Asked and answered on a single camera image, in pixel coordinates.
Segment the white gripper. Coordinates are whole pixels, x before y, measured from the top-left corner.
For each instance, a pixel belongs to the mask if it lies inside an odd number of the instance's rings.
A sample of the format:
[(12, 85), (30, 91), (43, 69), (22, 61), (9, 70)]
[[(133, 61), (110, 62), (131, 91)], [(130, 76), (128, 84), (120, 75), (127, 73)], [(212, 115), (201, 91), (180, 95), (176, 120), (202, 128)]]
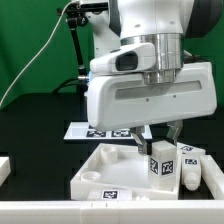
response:
[(99, 131), (131, 128), (141, 155), (147, 154), (144, 125), (168, 122), (167, 139), (177, 145), (182, 119), (210, 115), (217, 107), (209, 62), (184, 65), (173, 82), (146, 83), (144, 74), (155, 62), (151, 43), (122, 46), (90, 62), (89, 124)]

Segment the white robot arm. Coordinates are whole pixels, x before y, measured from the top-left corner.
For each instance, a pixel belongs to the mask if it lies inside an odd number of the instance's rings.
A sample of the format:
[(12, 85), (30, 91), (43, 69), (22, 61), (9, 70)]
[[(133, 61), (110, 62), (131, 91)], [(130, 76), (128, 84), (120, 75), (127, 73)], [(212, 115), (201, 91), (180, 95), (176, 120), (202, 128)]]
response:
[(130, 129), (138, 151), (149, 155), (146, 125), (168, 123), (176, 142), (184, 119), (217, 107), (212, 65), (186, 60), (183, 40), (209, 33), (223, 0), (107, 2), (108, 23), (92, 23), (104, 52), (90, 62), (88, 122), (99, 131)]

